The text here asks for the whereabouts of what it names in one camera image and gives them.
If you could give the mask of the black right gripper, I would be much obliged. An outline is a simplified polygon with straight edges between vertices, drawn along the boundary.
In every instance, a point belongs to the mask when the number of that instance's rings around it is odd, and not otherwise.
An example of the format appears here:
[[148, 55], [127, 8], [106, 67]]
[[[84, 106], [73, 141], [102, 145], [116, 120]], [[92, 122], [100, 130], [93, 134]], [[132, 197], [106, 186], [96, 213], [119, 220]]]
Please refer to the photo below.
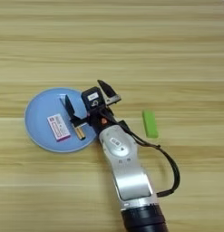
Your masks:
[[70, 116], [71, 124], [75, 128], [88, 124], [96, 133], [101, 133], [103, 130], [117, 124], [110, 106], [119, 102], [121, 96], [116, 94], [108, 83], [102, 80], [98, 80], [98, 83], [108, 99], [105, 100], [101, 93], [82, 93], [81, 97], [86, 109], [86, 116], [83, 118], [75, 114], [69, 97], [65, 96], [65, 109]]

